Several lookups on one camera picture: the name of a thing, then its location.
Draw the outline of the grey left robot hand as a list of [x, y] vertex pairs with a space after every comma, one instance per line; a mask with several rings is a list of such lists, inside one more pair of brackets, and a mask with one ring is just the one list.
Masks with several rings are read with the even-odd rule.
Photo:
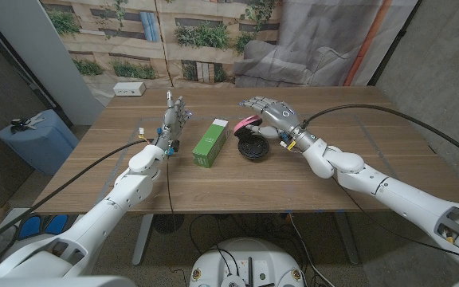
[[174, 100], [170, 90], [167, 91], [167, 110], [163, 116], [163, 122], [159, 135], [154, 140], [153, 144], [160, 147], [167, 154], [172, 149], [177, 151], [174, 142], [179, 140], [182, 134], [182, 129], [185, 123], [190, 119], [192, 113], [185, 108], [183, 97], [180, 96]]

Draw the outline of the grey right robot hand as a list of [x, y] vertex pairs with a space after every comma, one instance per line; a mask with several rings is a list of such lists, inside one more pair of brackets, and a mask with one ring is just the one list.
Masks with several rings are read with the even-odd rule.
[[292, 146], [302, 152], [307, 151], [317, 141], [311, 132], [301, 127], [297, 113], [284, 101], [255, 96], [242, 101], [240, 105], [251, 108], [269, 123], [269, 126], [264, 127], [247, 124], [245, 128], [255, 135], [282, 140], [288, 147]]

